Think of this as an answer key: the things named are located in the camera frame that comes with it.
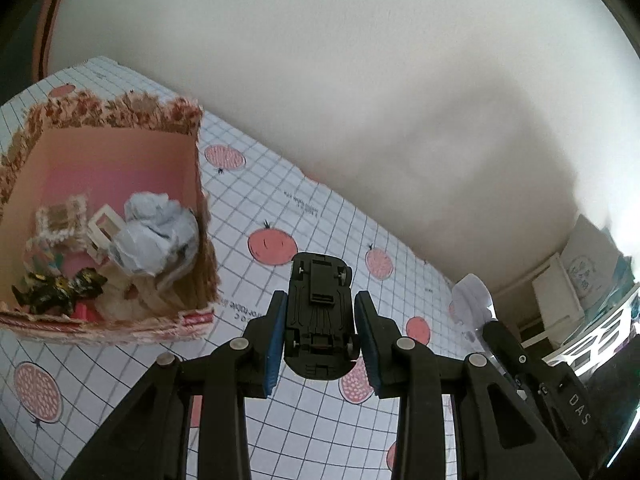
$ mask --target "grid patterned tablecloth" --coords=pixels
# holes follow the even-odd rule
[[[157,94],[162,100],[175,96],[110,59],[93,58],[47,77],[3,105],[0,150],[8,148],[10,134],[22,124],[23,110],[65,84],[90,89],[103,98],[131,89]],[[403,333],[410,319],[420,317],[430,328],[429,346],[434,352],[458,358],[468,353],[447,316],[450,282],[382,226],[208,112],[198,148],[202,185],[209,193],[209,235],[220,264],[223,298],[215,306],[214,329],[205,339],[146,346],[64,346],[20,340],[12,332],[0,332],[0,419],[43,480],[62,476],[159,353],[169,349],[185,359],[209,354],[241,335],[251,317],[264,314],[274,290],[287,290],[290,264],[261,263],[264,258],[249,247],[250,236],[260,232],[265,222],[292,238],[299,251],[344,259],[353,268],[354,294],[367,289],[380,314],[393,318]],[[376,253],[368,258],[371,248]],[[389,262],[392,271],[386,277]],[[37,412],[37,407],[34,410],[16,387],[17,381],[31,377],[29,374],[47,381],[50,376],[53,390],[59,389],[59,396],[54,392],[50,401],[54,407],[59,403],[57,421],[34,423],[31,413]],[[254,480],[390,478],[388,450],[396,440],[398,401],[369,396],[354,404],[343,395],[339,382],[304,380],[283,364],[270,399],[246,400]],[[456,478],[452,415],[448,397],[443,401],[447,477]],[[196,475],[197,453],[198,428],[194,427],[188,480]]]

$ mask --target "black and yellow toy animal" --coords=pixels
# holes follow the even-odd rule
[[[28,274],[34,282],[27,292],[20,292],[12,286],[15,299],[20,306],[29,306],[31,314],[44,314],[47,310],[59,307],[60,314],[71,316],[78,300],[94,300],[102,294],[102,286],[107,278],[98,274],[93,267],[85,267],[71,279],[65,276],[44,276]]]

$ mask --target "box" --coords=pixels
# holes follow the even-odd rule
[[[0,328],[53,342],[155,342],[206,335],[217,299],[209,213],[198,170],[202,110],[186,99],[161,104],[148,94],[103,101],[87,91],[31,107],[0,164]],[[40,206],[86,194],[92,211],[104,203],[123,215],[134,192],[167,193],[198,221],[200,250],[193,272],[177,282],[187,309],[171,317],[94,321],[23,312],[11,286],[25,275],[22,252]],[[65,259],[65,275],[95,267],[85,253]]]

